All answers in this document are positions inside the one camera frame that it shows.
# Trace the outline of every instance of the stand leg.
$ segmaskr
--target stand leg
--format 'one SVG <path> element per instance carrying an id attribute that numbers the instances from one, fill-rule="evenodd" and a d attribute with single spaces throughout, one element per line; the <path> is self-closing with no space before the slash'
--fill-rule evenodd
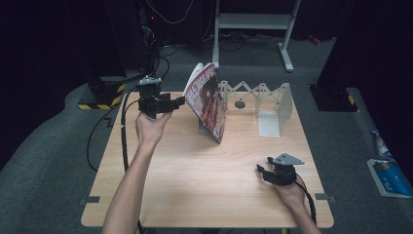
<path id="1" fill-rule="evenodd" d="M 288 45 L 289 37 L 291 36 L 292 27 L 294 26 L 295 19 L 297 18 L 298 8 L 300 7 L 301 0 L 296 0 L 294 7 L 292 9 L 291 18 L 289 19 L 288 27 L 285 32 L 284 41 L 279 43 L 280 52 L 282 54 L 282 60 L 285 65 L 285 69 L 287 72 L 293 72 L 294 68 L 292 66 L 291 60 L 289 59 L 288 52 L 286 51 L 286 47 Z"/>
<path id="2" fill-rule="evenodd" d="M 213 37 L 212 63 L 219 68 L 219 0 L 216 0 L 215 31 Z"/>

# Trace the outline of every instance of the hand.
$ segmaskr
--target hand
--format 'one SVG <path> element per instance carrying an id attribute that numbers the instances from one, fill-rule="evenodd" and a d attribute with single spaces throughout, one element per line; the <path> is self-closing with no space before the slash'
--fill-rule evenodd
<path id="1" fill-rule="evenodd" d="M 303 181 L 301 178 L 297 178 L 296 180 L 299 184 L 304 186 Z M 303 206 L 304 207 L 304 198 L 305 198 L 305 193 L 303 189 L 301 189 L 297 184 L 291 183 L 286 186 L 279 186 L 275 185 L 277 191 L 279 192 L 282 202 L 288 206 L 290 209 L 293 206 Z"/>
<path id="2" fill-rule="evenodd" d="M 171 115 L 172 112 L 165 113 L 159 119 L 152 119 L 147 114 L 140 112 L 135 121 L 139 144 L 156 146 L 162 138 L 165 125 Z"/>

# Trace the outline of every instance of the magazine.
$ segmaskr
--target magazine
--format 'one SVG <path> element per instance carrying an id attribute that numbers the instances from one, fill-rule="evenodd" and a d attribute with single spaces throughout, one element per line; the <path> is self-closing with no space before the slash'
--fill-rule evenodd
<path id="1" fill-rule="evenodd" d="M 202 125 L 221 143 L 225 130 L 227 110 L 218 87 L 215 66 L 198 63 L 183 92 L 186 103 Z"/>

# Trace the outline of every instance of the black curtain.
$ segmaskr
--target black curtain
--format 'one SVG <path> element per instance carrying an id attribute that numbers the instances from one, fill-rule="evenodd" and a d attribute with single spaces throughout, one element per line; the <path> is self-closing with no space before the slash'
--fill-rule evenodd
<path id="1" fill-rule="evenodd" d="M 355 1 L 317 83 L 321 88 L 360 90 L 378 131 L 411 182 L 412 10 L 410 0 Z"/>
<path id="2" fill-rule="evenodd" d="M 0 31 L 1 170 L 85 79 L 62 46 L 59 28 L 38 2 L 2 1 Z"/>

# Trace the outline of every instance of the wooden table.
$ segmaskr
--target wooden table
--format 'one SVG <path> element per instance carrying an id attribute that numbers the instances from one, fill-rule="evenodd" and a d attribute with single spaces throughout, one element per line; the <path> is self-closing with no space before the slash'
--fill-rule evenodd
<path id="1" fill-rule="evenodd" d="M 172 92 L 176 98 L 181 93 Z M 129 102 L 138 99 L 132 93 Z M 198 119 L 187 104 L 173 112 L 158 144 L 146 179 L 140 220 L 144 227 L 290 228 L 296 224 L 275 188 L 262 179 L 256 164 L 271 170 L 267 157 L 288 153 L 305 162 L 295 166 L 315 200 L 320 228 L 333 225 L 328 202 L 316 200 L 324 193 L 295 106 L 282 137 L 262 137 L 254 100 L 237 109 L 229 101 L 224 138 L 217 144 L 200 133 Z M 137 104 L 127 113 L 129 161 L 137 148 L 134 120 Z M 120 114 L 110 135 L 82 223 L 102 226 L 106 211 L 124 175 Z"/>

